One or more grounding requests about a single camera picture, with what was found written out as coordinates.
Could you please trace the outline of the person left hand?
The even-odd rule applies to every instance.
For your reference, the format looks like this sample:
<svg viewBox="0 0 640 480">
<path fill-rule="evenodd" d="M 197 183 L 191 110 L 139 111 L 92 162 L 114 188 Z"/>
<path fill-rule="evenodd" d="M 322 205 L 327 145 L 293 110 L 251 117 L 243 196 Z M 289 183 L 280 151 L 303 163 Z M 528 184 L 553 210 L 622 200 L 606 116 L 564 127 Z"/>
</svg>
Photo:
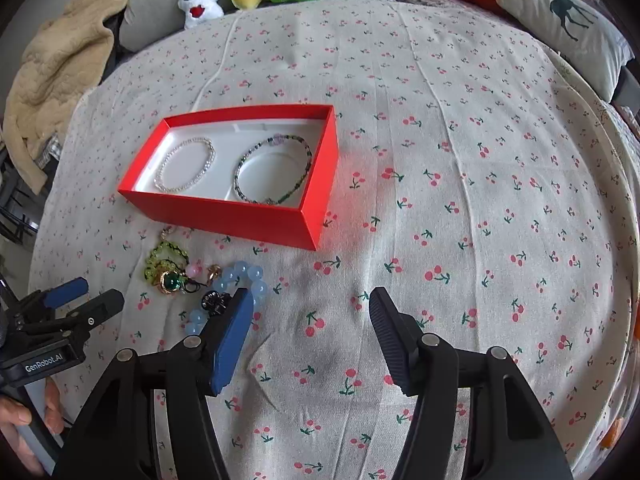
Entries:
<svg viewBox="0 0 640 480">
<path fill-rule="evenodd" d="M 46 379 L 44 388 L 44 423 L 51 434 L 62 434 L 65 427 L 61 412 L 60 392 L 51 377 Z M 11 450 L 20 459 L 26 470 L 35 477 L 42 477 L 44 470 L 35 453 L 17 430 L 32 422 L 32 413 L 24 405 L 6 396 L 1 397 L 1 432 Z"/>
</svg>

